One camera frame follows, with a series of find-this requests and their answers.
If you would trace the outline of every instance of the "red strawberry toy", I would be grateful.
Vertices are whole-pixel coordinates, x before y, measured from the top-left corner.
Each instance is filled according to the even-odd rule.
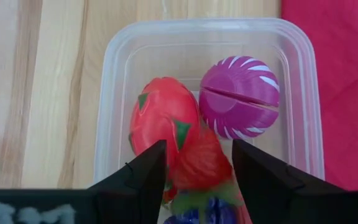
[[[179,152],[170,176],[178,189],[208,190],[231,180],[232,171],[216,134],[206,128],[198,141]]]

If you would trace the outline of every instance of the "purple and white striped ball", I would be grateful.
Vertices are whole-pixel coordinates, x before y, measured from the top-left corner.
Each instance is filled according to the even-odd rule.
[[[256,137],[278,117],[278,81],[260,60],[225,58],[208,70],[200,87],[201,115],[224,138]]]

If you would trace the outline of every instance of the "pink cloth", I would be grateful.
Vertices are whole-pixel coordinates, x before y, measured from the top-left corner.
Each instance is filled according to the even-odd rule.
[[[317,60],[326,179],[358,190],[358,0],[282,0]]]

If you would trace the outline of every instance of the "white stripe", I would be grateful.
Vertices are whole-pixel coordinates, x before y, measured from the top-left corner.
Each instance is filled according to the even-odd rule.
[[[234,132],[234,134],[236,134],[237,136],[239,136],[242,140],[247,140],[247,139],[249,139],[249,137],[248,136],[246,136],[245,134],[242,134],[240,131],[238,131],[238,130],[236,130],[236,129],[232,129],[233,130],[233,132]]]
[[[234,58],[233,58],[233,60],[231,60],[231,62],[230,62],[230,65],[229,65],[229,68],[234,64],[234,62],[236,62],[236,60],[238,60],[240,58],[240,56],[235,56]]]
[[[226,134],[226,137],[230,140],[233,140],[233,138],[230,136],[229,132],[226,129],[226,126],[224,127],[224,133]]]
[[[240,65],[240,67],[243,67],[245,64],[247,64],[247,63],[249,63],[249,62],[254,62],[254,61],[256,61],[256,59],[250,58],[250,59],[246,60],[246,62],[242,63],[242,64]]]
[[[253,67],[248,68],[248,70],[272,72],[266,65],[253,66]]]
[[[264,130],[263,129],[259,129],[256,127],[252,127],[252,128],[247,128],[248,131],[253,132],[253,133],[263,133]]]
[[[280,91],[280,87],[278,86],[278,84],[271,78],[268,77],[259,77],[259,78],[264,82],[268,83],[269,85],[273,86],[277,91]]]
[[[214,120],[214,131],[215,131],[216,134],[219,134],[218,129],[216,128],[216,120]]]
[[[222,61],[222,64],[221,64],[221,65],[223,65],[223,64],[224,64],[224,62],[225,62],[228,58],[229,58],[229,57],[227,57],[227,58],[223,59],[223,61]]]

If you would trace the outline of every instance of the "red toy fruit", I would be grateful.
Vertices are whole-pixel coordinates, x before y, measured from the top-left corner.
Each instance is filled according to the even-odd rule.
[[[198,139],[197,101],[178,80],[154,78],[138,97],[131,118],[129,141],[135,155],[158,140],[167,140],[168,167],[182,148]]]
[[[206,128],[198,141],[179,152],[170,176],[178,189],[208,190],[232,179],[232,171],[216,134]]]

